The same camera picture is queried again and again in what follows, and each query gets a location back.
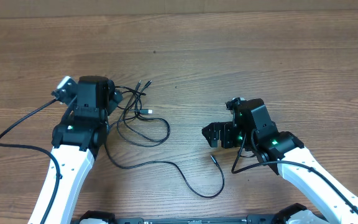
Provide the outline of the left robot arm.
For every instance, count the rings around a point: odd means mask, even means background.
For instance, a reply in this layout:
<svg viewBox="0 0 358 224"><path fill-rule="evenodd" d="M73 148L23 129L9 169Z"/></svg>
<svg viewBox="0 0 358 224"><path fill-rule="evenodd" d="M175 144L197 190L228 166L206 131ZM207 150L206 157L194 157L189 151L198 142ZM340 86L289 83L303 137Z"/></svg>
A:
<svg viewBox="0 0 358 224"><path fill-rule="evenodd" d="M112 80L66 76L53 91L68 111L52 132L54 157L29 223L70 223L82 185L106 142L109 115L122 101Z"/></svg>

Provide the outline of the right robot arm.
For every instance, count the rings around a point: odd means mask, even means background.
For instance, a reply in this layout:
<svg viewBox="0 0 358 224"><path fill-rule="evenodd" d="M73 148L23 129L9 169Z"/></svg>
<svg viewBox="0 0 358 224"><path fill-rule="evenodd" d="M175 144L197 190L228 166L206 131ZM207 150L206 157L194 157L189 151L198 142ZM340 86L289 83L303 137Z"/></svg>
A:
<svg viewBox="0 0 358 224"><path fill-rule="evenodd" d="M294 185L326 223L358 223L358 197L347 190L289 131L279 131L262 99L226 102L232 121L210 123L202 134L211 147L251 151L256 166L269 166Z"/></svg>

